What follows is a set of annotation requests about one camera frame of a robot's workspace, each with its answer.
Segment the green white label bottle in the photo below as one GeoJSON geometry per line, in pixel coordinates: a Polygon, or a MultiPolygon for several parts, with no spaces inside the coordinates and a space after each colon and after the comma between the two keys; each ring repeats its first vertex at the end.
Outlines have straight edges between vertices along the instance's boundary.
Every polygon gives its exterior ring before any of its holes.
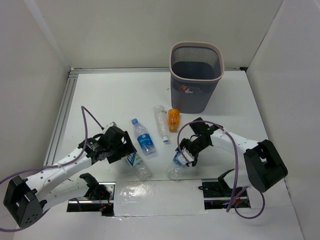
{"type": "Polygon", "coordinates": [[[152,172],[137,152],[125,157],[126,163],[140,181],[146,181],[152,177],[152,172]]]}

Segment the blue label blue cap bottle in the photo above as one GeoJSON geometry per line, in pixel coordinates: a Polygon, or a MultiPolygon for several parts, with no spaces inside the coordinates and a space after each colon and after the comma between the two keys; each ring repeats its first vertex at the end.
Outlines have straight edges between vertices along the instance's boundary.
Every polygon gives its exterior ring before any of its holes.
{"type": "Polygon", "coordinates": [[[151,138],[151,135],[148,131],[148,129],[141,124],[137,118],[133,118],[131,120],[132,127],[133,127],[133,133],[134,137],[142,151],[142,153],[147,158],[152,158],[156,155],[156,147],[153,143],[153,140],[151,138]]]}

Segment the blue label crushed bottle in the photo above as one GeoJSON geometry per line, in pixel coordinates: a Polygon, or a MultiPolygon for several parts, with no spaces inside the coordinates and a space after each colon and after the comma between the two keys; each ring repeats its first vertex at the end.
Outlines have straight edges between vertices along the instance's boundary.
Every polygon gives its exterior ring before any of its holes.
{"type": "Polygon", "coordinates": [[[176,180],[179,177],[179,172],[182,168],[184,167],[188,167],[189,165],[181,165],[178,161],[177,161],[177,156],[178,156],[179,151],[177,151],[174,155],[174,157],[172,158],[171,163],[169,164],[169,166],[166,168],[165,173],[166,176],[170,179],[170,180],[176,180]]]}

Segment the orange plastic bottle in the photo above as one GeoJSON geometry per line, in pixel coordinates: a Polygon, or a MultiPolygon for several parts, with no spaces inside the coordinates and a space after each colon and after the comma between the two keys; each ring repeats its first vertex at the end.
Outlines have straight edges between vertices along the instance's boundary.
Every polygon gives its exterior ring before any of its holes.
{"type": "Polygon", "coordinates": [[[170,132],[176,132],[180,124],[180,112],[172,108],[168,111],[167,124],[170,132]]]}

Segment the clear unlabelled plastic bottle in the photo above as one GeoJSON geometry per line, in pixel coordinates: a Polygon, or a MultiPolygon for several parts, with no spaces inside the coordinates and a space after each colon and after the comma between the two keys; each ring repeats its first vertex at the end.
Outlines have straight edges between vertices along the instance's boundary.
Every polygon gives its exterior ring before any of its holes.
{"type": "Polygon", "coordinates": [[[169,127],[167,122],[167,112],[162,105],[156,105],[153,108],[153,115],[157,132],[162,139],[162,142],[167,144],[169,142],[169,127]]]}

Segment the red label plastic bottle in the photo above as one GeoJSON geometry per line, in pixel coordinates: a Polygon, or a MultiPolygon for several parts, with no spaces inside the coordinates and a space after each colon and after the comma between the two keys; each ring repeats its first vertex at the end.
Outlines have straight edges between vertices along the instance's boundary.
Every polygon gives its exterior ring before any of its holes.
{"type": "Polygon", "coordinates": [[[181,93],[186,93],[186,94],[193,94],[194,91],[187,85],[185,84],[182,84],[178,87],[178,90],[181,92],[181,93]]]}

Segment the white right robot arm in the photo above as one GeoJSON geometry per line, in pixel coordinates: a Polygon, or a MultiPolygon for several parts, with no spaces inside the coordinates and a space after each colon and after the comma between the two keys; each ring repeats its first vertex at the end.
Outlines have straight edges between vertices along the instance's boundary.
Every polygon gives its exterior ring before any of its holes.
{"type": "Polygon", "coordinates": [[[235,180],[241,187],[253,187],[264,193],[288,175],[285,163],[268,139],[250,140],[200,117],[181,129],[188,126],[196,139],[180,140],[181,132],[178,133],[176,151],[181,155],[182,165],[196,166],[200,152],[208,147],[217,147],[234,154],[234,175],[218,184],[218,190],[223,196],[230,196],[235,191],[235,180]]]}

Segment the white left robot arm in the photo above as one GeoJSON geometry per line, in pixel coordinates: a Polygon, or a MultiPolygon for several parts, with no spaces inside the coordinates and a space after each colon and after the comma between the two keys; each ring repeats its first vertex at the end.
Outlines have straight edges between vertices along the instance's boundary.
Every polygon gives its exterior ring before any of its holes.
{"type": "Polygon", "coordinates": [[[22,178],[15,173],[9,178],[3,204],[21,229],[28,228],[61,202],[80,196],[92,200],[99,190],[107,195],[91,174],[79,172],[99,161],[112,164],[134,153],[136,148],[128,132],[112,125],[34,175],[22,178]]]}

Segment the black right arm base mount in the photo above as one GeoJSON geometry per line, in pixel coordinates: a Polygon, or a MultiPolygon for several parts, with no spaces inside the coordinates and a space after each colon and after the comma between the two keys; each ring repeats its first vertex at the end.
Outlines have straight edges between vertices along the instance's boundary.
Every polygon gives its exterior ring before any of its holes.
{"type": "Polygon", "coordinates": [[[203,193],[204,209],[205,210],[218,210],[226,209],[229,205],[232,188],[225,182],[227,174],[234,171],[230,169],[215,179],[204,179],[198,187],[203,193]]]}

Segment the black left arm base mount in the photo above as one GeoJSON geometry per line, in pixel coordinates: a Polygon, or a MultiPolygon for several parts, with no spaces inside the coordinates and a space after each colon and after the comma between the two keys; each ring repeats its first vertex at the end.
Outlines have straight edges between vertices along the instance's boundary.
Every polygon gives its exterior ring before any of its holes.
{"type": "Polygon", "coordinates": [[[98,182],[91,174],[83,173],[80,179],[84,180],[87,190],[83,196],[68,201],[68,213],[101,213],[104,217],[113,217],[115,183],[98,182]]]}

